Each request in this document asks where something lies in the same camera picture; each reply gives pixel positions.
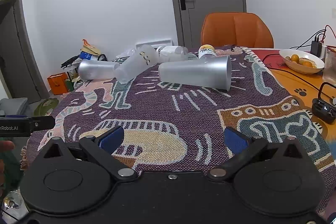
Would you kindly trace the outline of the silver cup lying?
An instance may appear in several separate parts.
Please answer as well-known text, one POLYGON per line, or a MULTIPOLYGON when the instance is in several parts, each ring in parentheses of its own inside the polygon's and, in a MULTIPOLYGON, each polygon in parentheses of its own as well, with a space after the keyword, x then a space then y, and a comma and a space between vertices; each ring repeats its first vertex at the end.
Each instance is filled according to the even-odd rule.
POLYGON ((229 91, 232 64, 229 56, 162 63, 158 67, 162 82, 203 86, 229 91))
POLYGON ((78 73, 83 81, 113 79, 120 63, 110 61, 83 60, 79 64, 78 73))

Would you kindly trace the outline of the dark doorway left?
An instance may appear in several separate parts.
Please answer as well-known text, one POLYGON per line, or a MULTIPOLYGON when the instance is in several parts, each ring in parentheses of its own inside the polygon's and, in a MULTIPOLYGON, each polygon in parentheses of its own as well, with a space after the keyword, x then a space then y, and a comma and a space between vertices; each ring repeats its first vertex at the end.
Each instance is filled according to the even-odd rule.
POLYGON ((1 0, 1 84, 9 98, 49 98, 31 48, 22 0, 1 0))

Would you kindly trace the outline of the orange fruit in bowl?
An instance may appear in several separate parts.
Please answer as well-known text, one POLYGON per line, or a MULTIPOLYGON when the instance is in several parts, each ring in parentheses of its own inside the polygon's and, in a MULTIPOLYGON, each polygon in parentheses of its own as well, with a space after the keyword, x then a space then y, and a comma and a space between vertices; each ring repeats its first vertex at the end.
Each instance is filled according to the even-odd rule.
POLYGON ((298 55, 292 55, 290 57, 290 60, 295 62, 295 63, 299 63, 299 56, 298 55))

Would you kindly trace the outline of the patterned purple woven cloth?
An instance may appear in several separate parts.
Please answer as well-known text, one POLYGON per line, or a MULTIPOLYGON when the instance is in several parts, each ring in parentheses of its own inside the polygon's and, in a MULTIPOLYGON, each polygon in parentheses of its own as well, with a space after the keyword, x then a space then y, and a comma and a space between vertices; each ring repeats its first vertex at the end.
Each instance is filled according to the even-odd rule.
POLYGON ((54 129, 34 132, 22 150, 27 169, 55 136, 75 142, 121 126, 123 144, 113 156, 143 172, 210 170, 230 159, 224 130, 232 127, 248 137, 270 142, 296 137, 321 173, 326 193, 322 214, 335 189, 335 163, 325 141, 327 129, 303 104, 307 88, 280 84, 258 56, 247 48, 217 51, 230 56, 230 90, 163 82, 153 66, 128 83, 86 81, 68 93, 52 111, 54 129))

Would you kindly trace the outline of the orange leather chair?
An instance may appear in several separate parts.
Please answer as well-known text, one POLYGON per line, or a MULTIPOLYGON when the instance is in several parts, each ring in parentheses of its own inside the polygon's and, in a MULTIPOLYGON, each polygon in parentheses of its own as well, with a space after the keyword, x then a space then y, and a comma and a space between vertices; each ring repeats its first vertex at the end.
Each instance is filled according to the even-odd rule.
POLYGON ((266 24, 253 13, 214 12, 205 17, 201 44, 214 47, 236 45, 248 48, 273 48, 273 36, 266 24))

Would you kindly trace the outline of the clutter pile by wall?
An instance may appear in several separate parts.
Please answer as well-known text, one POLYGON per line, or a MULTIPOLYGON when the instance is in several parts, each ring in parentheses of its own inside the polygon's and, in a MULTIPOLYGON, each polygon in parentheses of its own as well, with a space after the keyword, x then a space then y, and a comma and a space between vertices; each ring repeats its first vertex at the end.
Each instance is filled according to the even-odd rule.
POLYGON ((106 55, 98 48, 89 44, 86 39, 83 39, 82 42, 83 46, 80 49, 80 53, 61 64, 61 69, 63 69, 66 73, 70 73, 70 71, 77 72, 80 63, 83 60, 107 61, 106 55))

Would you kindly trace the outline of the black power adapter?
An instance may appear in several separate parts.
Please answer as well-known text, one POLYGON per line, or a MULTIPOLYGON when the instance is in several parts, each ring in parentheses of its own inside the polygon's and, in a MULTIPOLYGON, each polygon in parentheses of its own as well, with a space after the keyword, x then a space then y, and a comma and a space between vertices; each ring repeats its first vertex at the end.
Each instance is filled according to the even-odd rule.
POLYGON ((314 40, 311 42, 311 48, 310 48, 310 53, 312 55, 315 55, 317 57, 321 56, 321 52, 322 52, 322 43, 314 40))

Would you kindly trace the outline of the silver cup lying right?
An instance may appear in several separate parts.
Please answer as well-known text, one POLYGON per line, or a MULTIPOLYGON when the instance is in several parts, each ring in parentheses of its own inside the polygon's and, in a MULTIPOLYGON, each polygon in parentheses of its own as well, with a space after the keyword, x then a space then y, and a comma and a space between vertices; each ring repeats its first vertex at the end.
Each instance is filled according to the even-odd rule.
POLYGON ((162 63, 158 67, 162 82, 203 86, 229 91, 232 64, 229 56, 162 63))

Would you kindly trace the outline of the silver cup lying left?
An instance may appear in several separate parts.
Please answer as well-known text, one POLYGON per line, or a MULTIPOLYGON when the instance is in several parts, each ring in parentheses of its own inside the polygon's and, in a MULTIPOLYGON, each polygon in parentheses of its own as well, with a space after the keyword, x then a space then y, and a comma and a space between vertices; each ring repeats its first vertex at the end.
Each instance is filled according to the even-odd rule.
POLYGON ((78 73, 83 81, 113 79, 120 63, 110 61, 83 60, 79 64, 78 73))

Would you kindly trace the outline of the clear plastic water bottle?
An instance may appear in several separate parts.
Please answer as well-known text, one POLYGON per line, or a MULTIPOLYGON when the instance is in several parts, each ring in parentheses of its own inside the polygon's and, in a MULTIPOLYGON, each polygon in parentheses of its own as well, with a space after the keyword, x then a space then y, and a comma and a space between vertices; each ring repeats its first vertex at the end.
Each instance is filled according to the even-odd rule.
POLYGON ((156 50, 159 56, 159 63, 188 60, 189 51, 181 46, 160 46, 156 50))

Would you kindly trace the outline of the clear glass at right edge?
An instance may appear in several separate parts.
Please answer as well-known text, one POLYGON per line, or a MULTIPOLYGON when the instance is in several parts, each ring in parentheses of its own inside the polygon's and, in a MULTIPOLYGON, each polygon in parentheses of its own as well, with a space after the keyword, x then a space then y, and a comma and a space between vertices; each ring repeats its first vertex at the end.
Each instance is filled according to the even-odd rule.
POLYGON ((336 55, 333 51, 326 52, 322 78, 325 82, 336 85, 336 55))

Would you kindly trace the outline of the frosted cup with cartoon print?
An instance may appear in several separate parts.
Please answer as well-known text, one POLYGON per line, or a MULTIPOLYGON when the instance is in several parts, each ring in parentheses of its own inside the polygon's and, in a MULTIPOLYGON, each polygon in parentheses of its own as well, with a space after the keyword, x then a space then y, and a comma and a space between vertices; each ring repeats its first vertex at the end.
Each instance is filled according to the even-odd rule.
POLYGON ((116 70, 118 82, 125 84, 158 63, 158 52, 152 46, 144 45, 129 56, 116 70))

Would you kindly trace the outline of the black earbud case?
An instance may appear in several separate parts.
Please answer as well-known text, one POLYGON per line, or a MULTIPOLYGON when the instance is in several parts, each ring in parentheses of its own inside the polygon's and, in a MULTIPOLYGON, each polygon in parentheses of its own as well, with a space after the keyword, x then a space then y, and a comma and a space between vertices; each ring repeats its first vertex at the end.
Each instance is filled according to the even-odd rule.
POLYGON ((325 85, 328 85, 335 89, 335 85, 328 82, 322 83, 318 97, 312 100, 311 112, 313 115, 326 122, 327 124, 333 124, 335 122, 335 106, 322 99, 322 90, 325 85))

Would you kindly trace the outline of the orange box on floor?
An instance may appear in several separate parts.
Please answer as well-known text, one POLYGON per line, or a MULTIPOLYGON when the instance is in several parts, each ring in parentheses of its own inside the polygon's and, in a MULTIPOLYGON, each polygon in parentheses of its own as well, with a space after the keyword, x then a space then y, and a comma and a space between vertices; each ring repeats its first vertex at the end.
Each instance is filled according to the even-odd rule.
POLYGON ((48 77, 47 81, 49 83, 53 95, 61 95, 64 93, 68 93, 66 79, 68 79, 68 77, 65 73, 58 73, 48 77))

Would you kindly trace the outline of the white bowl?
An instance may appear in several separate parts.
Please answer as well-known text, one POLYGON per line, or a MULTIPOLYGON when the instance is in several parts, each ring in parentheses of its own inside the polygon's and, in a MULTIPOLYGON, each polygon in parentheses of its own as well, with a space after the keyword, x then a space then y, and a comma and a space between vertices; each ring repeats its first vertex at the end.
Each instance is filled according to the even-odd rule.
POLYGON ((279 51, 279 55, 290 69, 305 75, 319 73, 325 67, 325 63, 319 57, 305 51, 283 49, 279 51), (292 55, 299 56, 299 63, 290 60, 292 55))

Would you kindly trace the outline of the white bottle yellow cap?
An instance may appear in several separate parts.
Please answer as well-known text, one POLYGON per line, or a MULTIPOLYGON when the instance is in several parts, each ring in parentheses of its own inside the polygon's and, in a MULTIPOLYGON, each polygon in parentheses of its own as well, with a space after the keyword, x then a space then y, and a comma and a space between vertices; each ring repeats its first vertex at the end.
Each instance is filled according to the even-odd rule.
POLYGON ((217 57, 215 48, 212 45, 205 44, 202 45, 198 50, 199 59, 208 59, 217 57))

